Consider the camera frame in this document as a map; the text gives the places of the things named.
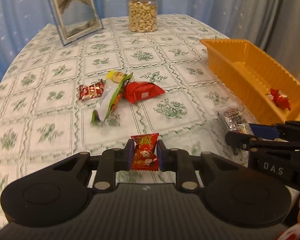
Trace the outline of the orange plastic tray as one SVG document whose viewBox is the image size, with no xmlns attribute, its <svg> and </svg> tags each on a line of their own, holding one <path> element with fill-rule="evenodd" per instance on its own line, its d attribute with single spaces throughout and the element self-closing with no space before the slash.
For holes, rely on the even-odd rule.
<svg viewBox="0 0 300 240">
<path fill-rule="evenodd" d="M 300 82 L 281 64 L 248 40 L 201 39 L 210 70 L 245 105 L 260 124 L 300 121 Z M 280 109 L 270 100 L 277 89 L 290 102 Z"/>
</svg>

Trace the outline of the blue star curtain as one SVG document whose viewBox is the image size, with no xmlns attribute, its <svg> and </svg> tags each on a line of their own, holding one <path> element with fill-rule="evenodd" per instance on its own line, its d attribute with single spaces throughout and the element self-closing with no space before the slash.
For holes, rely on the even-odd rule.
<svg viewBox="0 0 300 240">
<path fill-rule="evenodd" d="M 102 18 L 125 16 L 128 0 L 95 0 Z M 265 47 L 279 0 L 158 0 L 160 14 L 186 14 L 228 37 Z M 16 55 L 53 22 L 48 0 L 0 0 L 0 81 Z"/>
</svg>

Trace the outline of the white green floral tablecloth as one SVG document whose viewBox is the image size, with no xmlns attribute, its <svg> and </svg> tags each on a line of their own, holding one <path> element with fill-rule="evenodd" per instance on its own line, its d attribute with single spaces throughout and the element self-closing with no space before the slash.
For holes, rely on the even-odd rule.
<svg viewBox="0 0 300 240">
<path fill-rule="evenodd" d="M 224 35 L 190 16 L 157 18 L 133 32 L 128 18 L 64 46 L 48 24 L 29 41 L 0 83 L 0 196 L 5 187 L 73 154 L 125 146 L 157 133 L 167 147 L 209 151 L 246 165 L 224 142 L 218 113 L 253 117 L 209 70 L 202 39 Z M 0 229 L 7 223 L 0 206 Z"/>
</svg>

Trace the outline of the green long snack packet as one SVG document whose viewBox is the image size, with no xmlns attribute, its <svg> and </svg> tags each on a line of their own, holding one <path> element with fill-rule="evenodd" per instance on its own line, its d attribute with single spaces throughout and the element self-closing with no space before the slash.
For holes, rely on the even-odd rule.
<svg viewBox="0 0 300 240">
<path fill-rule="evenodd" d="M 126 85 L 130 82 L 133 73 L 125 73 L 126 76 L 120 83 L 106 78 L 106 84 L 102 96 L 98 100 L 92 112 L 91 122 L 104 122 L 108 115 L 117 108 L 118 102 L 123 96 Z"/>
</svg>

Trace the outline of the sand art picture frame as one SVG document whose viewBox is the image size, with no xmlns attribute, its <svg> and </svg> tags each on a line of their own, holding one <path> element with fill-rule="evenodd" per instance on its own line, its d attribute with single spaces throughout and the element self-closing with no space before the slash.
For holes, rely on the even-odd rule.
<svg viewBox="0 0 300 240">
<path fill-rule="evenodd" d="M 95 0 L 48 0 L 64 46 L 103 29 Z"/>
</svg>

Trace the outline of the grey curtain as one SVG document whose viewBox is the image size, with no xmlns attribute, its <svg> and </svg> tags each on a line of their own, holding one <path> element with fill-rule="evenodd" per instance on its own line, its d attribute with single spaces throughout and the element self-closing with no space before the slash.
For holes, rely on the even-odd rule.
<svg viewBox="0 0 300 240">
<path fill-rule="evenodd" d="M 300 82 L 300 0 L 282 0 L 266 52 Z"/>
</svg>

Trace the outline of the small red figure candy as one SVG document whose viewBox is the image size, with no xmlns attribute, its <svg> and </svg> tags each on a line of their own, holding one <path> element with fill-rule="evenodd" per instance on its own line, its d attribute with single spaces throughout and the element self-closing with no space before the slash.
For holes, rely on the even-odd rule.
<svg viewBox="0 0 300 240">
<path fill-rule="evenodd" d="M 159 133 L 133 135 L 131 139 L 135 142 L 132 170 L 136 171 L 158 171 L 159 162 L 155 154 L 155 147 Z"/>
</svg>

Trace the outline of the red silver shiny candy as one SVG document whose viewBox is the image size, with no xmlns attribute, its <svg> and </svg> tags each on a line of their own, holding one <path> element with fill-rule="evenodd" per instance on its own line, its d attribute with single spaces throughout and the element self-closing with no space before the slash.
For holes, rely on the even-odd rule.
<svg viewBox="0 0 300 240">
<path fill-rule="evenodd" d="M 93 82 L 92 84 L 85 86 L 80 85 L 77 88 L 77 97 L 79 101 L 90 100 L 99 98 L 102 96 L 106 81 L 103 79 Z"/>
</svg>

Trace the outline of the clear grey snack packet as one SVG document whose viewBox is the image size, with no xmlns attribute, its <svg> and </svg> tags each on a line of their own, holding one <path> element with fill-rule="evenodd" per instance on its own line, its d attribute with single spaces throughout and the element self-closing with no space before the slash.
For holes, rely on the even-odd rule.
<svg viewBox="0 0 300 240">
<path fill-rule="evenodd" d="M 221 108 L 216 115 L 225 133 L 237 132 L 253 135 L 249 122 L 238 108 Z"/>
</svg>

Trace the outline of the large red snack packet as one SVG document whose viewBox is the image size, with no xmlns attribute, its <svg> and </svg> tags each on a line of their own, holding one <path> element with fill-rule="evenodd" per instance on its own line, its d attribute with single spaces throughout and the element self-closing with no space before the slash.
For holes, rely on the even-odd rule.
<svg viewBox="0 0 300 240">
<path fill-rule="evenodd" d="M 164 94 L 165 91 L 152 82 L 131 82 L 126 85 L 123 97 L 134 104 Z"/>
</svg>

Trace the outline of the yellow candy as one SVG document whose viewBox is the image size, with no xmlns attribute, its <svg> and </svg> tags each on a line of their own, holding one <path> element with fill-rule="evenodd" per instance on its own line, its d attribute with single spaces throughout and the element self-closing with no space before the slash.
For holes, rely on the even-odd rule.
<svg viewBox="0 0 300 240">
<path fill-rule="evenodd" d="M 124 79 L 125 76 L 126 76 L 126 74 L 123 73 L 123 72 L 111 70 L 111 71 L 106 75 L 106 78 L 107 78 L 108 80 L 112 80 L 113 82 L 120 83 L 120 82 Z"/>
</svg>

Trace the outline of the cashew jar gold lid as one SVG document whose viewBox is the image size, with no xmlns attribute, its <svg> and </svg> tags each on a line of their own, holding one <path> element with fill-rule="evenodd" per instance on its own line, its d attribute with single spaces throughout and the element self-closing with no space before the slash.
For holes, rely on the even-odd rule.
<svg viewBox="0 0 300 240">
<path fill-rule="evenodd" d="M 129 30 L 137 33 L 149 33 L 156 31 L 157 13 L 157 0 L 129 0 Z"/>
</svg>

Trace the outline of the red candy in tray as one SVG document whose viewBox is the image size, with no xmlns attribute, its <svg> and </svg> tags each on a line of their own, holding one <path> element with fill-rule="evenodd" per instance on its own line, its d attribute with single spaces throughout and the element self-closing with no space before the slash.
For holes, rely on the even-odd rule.
<svg viewBox="0 0 300 240">
<path fill-rule="evenodd" d="M 290 107 L 290 101 L 288 96 L 285 94 L 282 94 L 280 90 L 278 89 L 270 89 L 270 99 L 277 107 L 279 107 L 282 110 L 291 110 Z"/>
</svg>

